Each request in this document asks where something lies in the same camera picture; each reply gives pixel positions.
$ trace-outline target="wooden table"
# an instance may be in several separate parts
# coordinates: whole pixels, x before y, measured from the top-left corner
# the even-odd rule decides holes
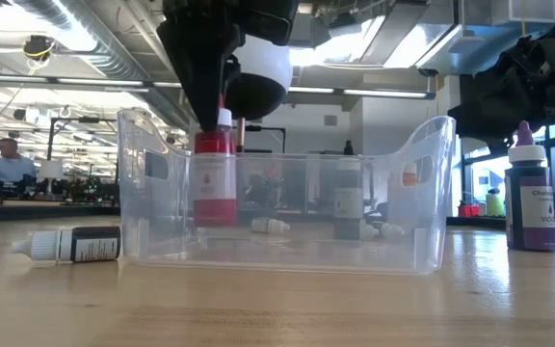
[[[555,254],[507,252],[500,232],[451,230],[427,277],[53,267],[9,254],[0,223],[0,346],[553,346]]]

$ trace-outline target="white dropper bottle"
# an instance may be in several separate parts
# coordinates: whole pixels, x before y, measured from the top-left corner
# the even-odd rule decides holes
[[[251,232],[254,233],[283,233],[288,230],[289,225],[276,219],[256,218],[251,221]]]
[[[105,261],[119,257],[120,244],[119,227],[76,227],[34,232],[29,239],[14,242],[12,253],[36,261]]]

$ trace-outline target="person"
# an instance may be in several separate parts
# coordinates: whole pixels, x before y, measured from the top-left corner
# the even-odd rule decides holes
[[[0,152],[0,182],[20,182],[25,174],[36,177],[34,162],[18,153],[16,140],[1,139]]]

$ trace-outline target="red bottle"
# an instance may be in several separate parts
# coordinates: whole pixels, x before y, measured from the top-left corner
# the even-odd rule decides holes
[[[237,224],[235,148],[232,114],[222,108],[216,131],[196,135],[192,194],[197,227]]]

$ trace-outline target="bottle label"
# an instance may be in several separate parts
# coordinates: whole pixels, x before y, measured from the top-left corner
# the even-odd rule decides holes
[[[538,250],[555,249],[553,189],[546,175],[519,179],[524,246]]]
[[[236,157],[227,153],[203,153],[194,160],[194,200],[237,199]]]
[[[335,188],[335,218],[363,218],[363,190]]]
[[[511,178],[505,177],[505,204],[507,206],[507,245],[513,245],[513,206],[511,199]]]
[[[116,238],[77,239],[75,262],[117,259],[119,242]]]

